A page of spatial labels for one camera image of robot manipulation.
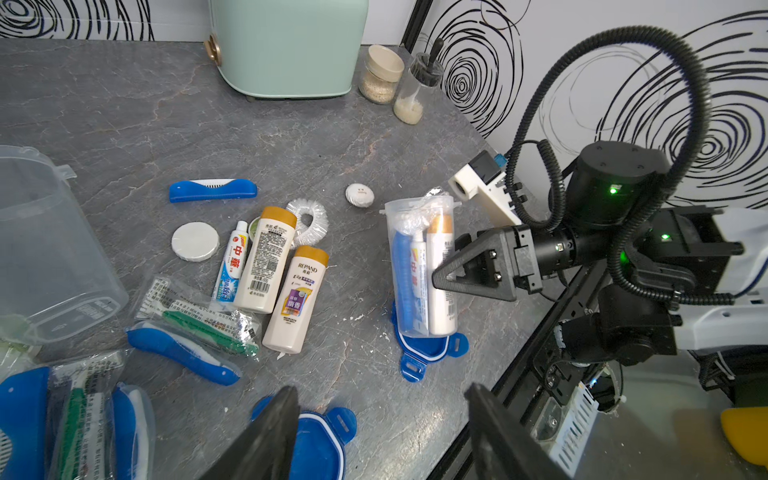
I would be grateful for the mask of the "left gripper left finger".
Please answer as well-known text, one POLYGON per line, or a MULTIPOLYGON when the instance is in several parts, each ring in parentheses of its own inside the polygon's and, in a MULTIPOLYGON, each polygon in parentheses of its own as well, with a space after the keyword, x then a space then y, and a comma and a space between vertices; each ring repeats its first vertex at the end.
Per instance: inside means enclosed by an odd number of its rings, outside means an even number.
POLYGON ((288 479, 299 414, 297 389, 283 387, 200 479, 288 479))

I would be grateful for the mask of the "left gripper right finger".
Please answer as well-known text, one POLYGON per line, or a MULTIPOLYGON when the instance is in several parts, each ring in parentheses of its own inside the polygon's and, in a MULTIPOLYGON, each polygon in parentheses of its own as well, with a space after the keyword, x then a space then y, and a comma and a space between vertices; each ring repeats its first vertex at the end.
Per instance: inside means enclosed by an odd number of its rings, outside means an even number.
POLYGON ((485 386, 472 383, 465 398, 478 479, 569 479, 485 386))

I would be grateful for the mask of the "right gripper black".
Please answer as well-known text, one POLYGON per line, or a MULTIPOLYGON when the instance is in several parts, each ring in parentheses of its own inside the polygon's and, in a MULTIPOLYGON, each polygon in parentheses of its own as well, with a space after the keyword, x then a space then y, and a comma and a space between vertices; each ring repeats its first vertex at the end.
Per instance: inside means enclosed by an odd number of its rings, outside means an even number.
POLYGON ((538 293, 544 278, 592 263, 593 246, 588 234, 567 225, 552 231, 527 225, 492 228, 478 231, 476 238, 469 233, 461 234, 454 240, 453 253, 441 266, 442 271, 452 275, 444 289, 514 302, 515 285, 529 294, 538 293))

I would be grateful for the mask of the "clear container blue lid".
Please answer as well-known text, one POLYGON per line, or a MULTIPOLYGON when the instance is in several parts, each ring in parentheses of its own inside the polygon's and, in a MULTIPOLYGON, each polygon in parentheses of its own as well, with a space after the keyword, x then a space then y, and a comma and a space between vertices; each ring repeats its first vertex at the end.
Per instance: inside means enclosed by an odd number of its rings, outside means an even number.
POLYGON ((115 316, 129 296, 71 188, 68 165, 1 148, 1 337, 32 346, 115 316))
POLYGON ((422 197, 387 202, 387 233, 400 333, 442 338, 458 330, 455 295, 432 275, 454 252, 454 198, 436 188, 422 197))

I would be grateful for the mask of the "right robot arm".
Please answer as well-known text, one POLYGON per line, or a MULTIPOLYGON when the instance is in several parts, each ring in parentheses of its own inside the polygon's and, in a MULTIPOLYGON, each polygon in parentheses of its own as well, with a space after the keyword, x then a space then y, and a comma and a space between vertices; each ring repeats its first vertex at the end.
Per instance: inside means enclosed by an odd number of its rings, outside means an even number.
POLYGON ((505 189, 515 226, 468 237, 428 277, 441 292, 504 301, 537 293, 544 278, 604 261, 610 283, 595 313, 557 328, 570 362, 632 366, 681 350, 722 351, 767 343, 767 215, 702 206, 669 207, 710 126, 711 94, 701 60, 674 33, 626 26, 595 34, 550 68, 506 152, 505 189), (549 215, 531 216, 514 173, 534 115, 565 70, 615 44, 650 46, 678 70, 689 101, 674 157, 621 141, 597 141, 562 167, 546 140, 536 147, 547 171, 549 215))

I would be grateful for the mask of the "blue white toothbrush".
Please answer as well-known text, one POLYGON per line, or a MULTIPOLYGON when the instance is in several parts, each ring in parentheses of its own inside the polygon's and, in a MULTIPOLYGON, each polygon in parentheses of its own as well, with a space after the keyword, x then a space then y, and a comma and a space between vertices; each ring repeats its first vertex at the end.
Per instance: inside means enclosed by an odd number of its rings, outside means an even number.
POLYGON ((138 386, 119 383, 112 394, 115 478, 151 478, 155 453, 155 415, 148 394, 138 386))

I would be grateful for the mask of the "round soap packet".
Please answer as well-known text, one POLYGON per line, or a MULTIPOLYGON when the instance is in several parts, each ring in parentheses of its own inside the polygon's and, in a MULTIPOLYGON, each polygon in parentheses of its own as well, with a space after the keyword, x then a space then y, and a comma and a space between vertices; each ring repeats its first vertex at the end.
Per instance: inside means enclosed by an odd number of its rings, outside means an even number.
POLYGON ((364 184, 352 183, 345 189, 345 198, 352 206, 367 209, 373 205, 375 194, 370 187, 364 184))
POLYGON ((171 237, 171 249, 187 262, 202 262, 211 258, 219 247, 217 230, 205 222, 188 222, 178 227, 171 237))

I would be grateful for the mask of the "small toothpaste tube red label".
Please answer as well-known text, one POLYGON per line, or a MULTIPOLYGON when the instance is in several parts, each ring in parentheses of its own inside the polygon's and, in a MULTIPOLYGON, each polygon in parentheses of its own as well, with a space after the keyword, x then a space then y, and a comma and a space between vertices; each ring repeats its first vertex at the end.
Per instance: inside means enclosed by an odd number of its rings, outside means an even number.
POLYGON ((225 244, 224 255, 212 293, 212 305, 221 310, 233 306, 242 272, 245 266, 248 245, 248 223, 239 221, 225 244))

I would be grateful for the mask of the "small bottle black cap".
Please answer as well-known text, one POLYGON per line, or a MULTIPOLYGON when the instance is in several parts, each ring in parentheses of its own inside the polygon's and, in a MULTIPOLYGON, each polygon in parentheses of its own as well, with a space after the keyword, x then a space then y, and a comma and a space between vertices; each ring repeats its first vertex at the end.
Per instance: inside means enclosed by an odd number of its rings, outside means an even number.
POLYGON ((438 38, 429 51, 416 53, 413 57, 393 104, 393 112, 400 121, 416 125, 422 119, 444 75, 439 60, 443 46, 444 40, 438 38))

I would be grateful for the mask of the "beige round jar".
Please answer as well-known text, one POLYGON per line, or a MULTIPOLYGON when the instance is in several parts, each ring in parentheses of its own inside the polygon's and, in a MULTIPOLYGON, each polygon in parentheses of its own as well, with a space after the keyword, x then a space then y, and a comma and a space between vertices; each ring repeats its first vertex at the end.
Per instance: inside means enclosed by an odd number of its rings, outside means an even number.
POLYGON ((404 69, 403 60, 394 50, 382 45, 369 46, 359 83, 360 93, 377 104, 391 103, 404 69))

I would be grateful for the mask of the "mint green toaster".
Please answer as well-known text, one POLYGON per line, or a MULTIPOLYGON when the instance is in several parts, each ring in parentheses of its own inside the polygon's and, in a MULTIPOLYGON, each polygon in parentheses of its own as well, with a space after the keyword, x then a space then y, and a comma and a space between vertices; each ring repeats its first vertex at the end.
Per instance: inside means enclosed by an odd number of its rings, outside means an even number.
POLYGON ((328 98, 347 94, 367 1, 211 1, 204 42, 221 77, 254 98, 328 98))

